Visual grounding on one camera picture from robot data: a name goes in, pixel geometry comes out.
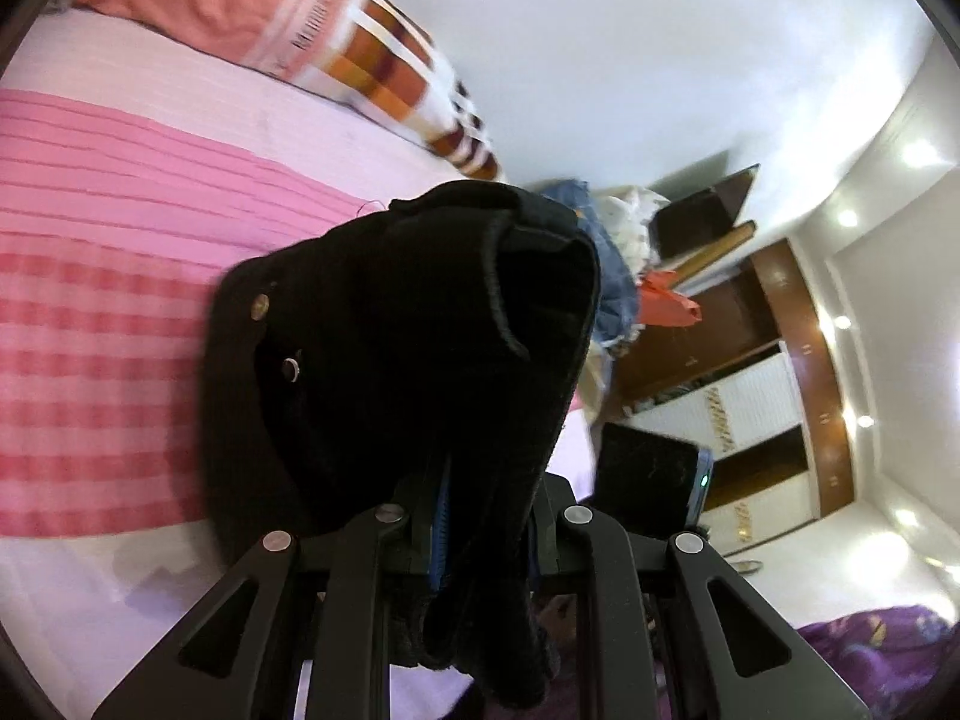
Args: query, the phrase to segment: metal screw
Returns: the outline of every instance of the metal screw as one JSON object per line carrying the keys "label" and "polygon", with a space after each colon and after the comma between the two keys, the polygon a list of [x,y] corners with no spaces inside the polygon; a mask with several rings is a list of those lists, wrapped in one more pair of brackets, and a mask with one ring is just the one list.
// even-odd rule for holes
{"label": "metal screw", "polygon": [[563,516],[574,525],[586,525],[593,519],[593,512],[586,506],[568,506],[563,510]]}
{"label": "metal screw", "polygon": [[263,548],[267,552],[283,552],[293,541],[294,539],[286,531],[270,531],[263,536]]}
{"label": "metal screw", "polygon": [[267,295],[261,293],[256,298],[253,298],[253,304],[250,307],[250,318],[254,322],[260,322],[263,317],[267,316],[268,311],[270,311],[270,298],[267,298]]}
{"label": "metal screw", "polygon": [[299,379],[299,362],[292,357],[288,357],[280,363],[280,370],[283,372],[283,378],[290,384]]}
{"label": "metal screw", "polygon": [[686,552],[688,555],[696,555],[704,548],[704,540],[696,533],[681,533],[674,539],[674,543],[680,552]]}
{"label": "metal screw", "polygon": [[390,525],[392,522],[400,522],[406,512],[398,503],[385,503],[377,507],[376,518],[384,525]]}

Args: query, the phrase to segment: white wall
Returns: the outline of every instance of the white wall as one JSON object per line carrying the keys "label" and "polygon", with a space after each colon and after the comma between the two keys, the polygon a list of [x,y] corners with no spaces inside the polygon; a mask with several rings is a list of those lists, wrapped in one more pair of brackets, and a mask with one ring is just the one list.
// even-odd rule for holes
{"label": "white wall", "polygon": [[956,608],[929,566],[865,502],[731,560],[762,560],[750,583],[794,627],[913,604],[956,621]]}
{"label": "white wall", "polygon": [[827,197],[932,35],[913,0],[393,1],[451,56],[517,183],[666,178],[675,196],[759,162],[740,256]]}

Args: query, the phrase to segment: red cloth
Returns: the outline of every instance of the red cloth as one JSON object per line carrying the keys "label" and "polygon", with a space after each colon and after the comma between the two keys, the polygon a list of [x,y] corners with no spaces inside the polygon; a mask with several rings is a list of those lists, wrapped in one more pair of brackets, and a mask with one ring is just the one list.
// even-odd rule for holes
{"label": "red cloth", "polygon": [[702,319],[700,306],[668,288],[676,274],[673,271],[653,271],[637,285],[640,310],[637,323],[658,327],[690,327]]}

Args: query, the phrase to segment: black fabric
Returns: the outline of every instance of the black fabric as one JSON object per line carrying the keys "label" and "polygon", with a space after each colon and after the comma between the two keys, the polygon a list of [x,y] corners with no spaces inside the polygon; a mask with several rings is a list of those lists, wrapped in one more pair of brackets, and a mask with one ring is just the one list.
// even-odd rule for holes
{"label": "black fabric", "polygon": [[947,720],[960,717],[960,646],[940,664],[933,679],[896,720]]}
{"label": "black fabric", "polygon": [[202,375],[224,560],[277,528],[336,530],[449,459],[449,570],[437,597],[411,599],[405,638],[419,662],[457,664],[507,706],[539,702],[557,661],[530,613],[525,529],[597,293],[573,213],[479,181],[237,266]]}

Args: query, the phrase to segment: white cabinet door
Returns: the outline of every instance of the white cabinet door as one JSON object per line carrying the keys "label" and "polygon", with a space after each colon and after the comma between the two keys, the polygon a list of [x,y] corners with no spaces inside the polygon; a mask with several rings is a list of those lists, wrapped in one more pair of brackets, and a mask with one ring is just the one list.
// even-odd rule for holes
{"label": "white cabinet door", "polygon": [[744,368],[716,384],[736,450],[747,449],[803,423],[793,375],[784,352]]}
{"label": "white cabinet door", "polygon": [[707,399],[702,389],[654,406],[645,412],[635,413],[627,420],[627,424],[650,433],[707,446],[713,450],[714,457],[720,456],[720,440],[710,423]]}
{"label": "white cabinet door", "polygon": [[707,446],[720,460],[803,424],[803,404],[790,358],[781,352],[636,413],[627,424]]}
{"label": "white cabinet door", "polygon": [[710,545],[721,555],[780,536],[816,519],[810,472],[700,515],[710,528]]}

